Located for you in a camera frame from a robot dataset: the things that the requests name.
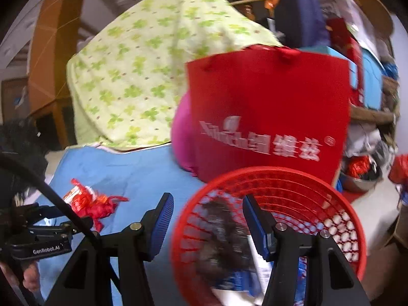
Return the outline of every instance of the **metal screw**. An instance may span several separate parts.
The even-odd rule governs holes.
[[[142,225],[140,224],[140,222],[133,222],[129,227],[131,230],[139,230]]]
[[[327,230],[322,230],[322,231],[320,231],[320,235],[323,238],[329,238],[330,237],[330,232],[328,232]]]
[[[284,224],[284,223],[277,223],[276,224],[276,226],[275,226],[279,231],[285,231],[287,228],[288,228],[288,226],[286,225],[286,224]]]

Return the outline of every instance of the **light blue cloth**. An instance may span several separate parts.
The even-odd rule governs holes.
[[[173,276],[169,253],[175,221],[186,202],[203,183],[175,162],[171,146],[151,148],[127,154],[112,154],[104,150],[83,147],[67,150],[52,179],[50,186],[61,197],[73,188],[71,178],[83,185],[107,195],[123,195],[129,202],[120,203],[116,213],[102,219],[102,235],[121,231],[132,222],[138,222],[143,214],[156,207],[164,192],[174,196],[174,213],[160,253],[151,263],[145,262],[150,290],[156,306],[185,306]],[[41,196],[40,205],[50,205]],[[58,218],[57,225],[67,221]],[[72,248],[76,249],[83,234],[73,237]],[[43,259],[39,262],[41,292],[46,299],[61,270],[72,253]],[[115,270],[117,261],[112,260]],[[113,286],[113,304],[122,304],[119,292]]]

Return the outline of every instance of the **bag handle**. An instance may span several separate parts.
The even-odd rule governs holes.
[[[247,47],[246,49],[250,50],[274,50],[278,53],[279,57],[284,60],[285,62],[293,62],[297,59],[298,56],[302,53],[298,49],[292,49],[286,46],[283,47],[276,47],[276,46],[267,46],[267,45],[252,45]]]

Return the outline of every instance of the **red shopping bag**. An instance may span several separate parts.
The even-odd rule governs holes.
[[[392,164],[388,178],[395,184],[408,181],[408,154],[398,155]]]
[[[331,184],[350,119],[346,60],[256,45],[187,68],[201,180],[274,165]]]

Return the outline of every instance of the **blue fabric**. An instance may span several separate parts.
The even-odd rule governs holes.
[[[364,69],[364,106],[381,109],[383,66],[367,49],[362,48]]]
[[[147,210],[156,207],[164,192],[174,196],[174,213],[163,247],[151,263],[145,263],[145,267],[156,306],[187,305],[173,277],[169,259],[171,235],[180,211],[203,183],[176,164],[171,147],[127,154],[112,154],[92,147],[70,149],[62,158],[50,186],[62,197],[73,187],[71,178],[107,195],[123,195],[130,199],[120,203],[116,213],[102,219],[105,225],[102,235],[119,232],[130,223],[139,221]],[[44,196],[38,202],[50,205]],[[63,221],[67,218],[58,218],[57,224]],[[73,237],[73,249],[82,238],[83,234]],[[39,262],[41,292],[45,299],[71,255],[63,254]],[[112,261],[112,265],[117,271],[117,261]],[[119,292],[112,287],[113,304],[119,306],[122,300]]]
[[[384,67],[383,75],[398,80],[398,67],[395,63],[384,62],[382,65]]]
[[[337,180],[337,183],[336,183],[336,190],[337,190],[337,191],[339,191],[340,193],[342,193],[342,192],[343,192],[343,186],[341,185],[340,180]]]

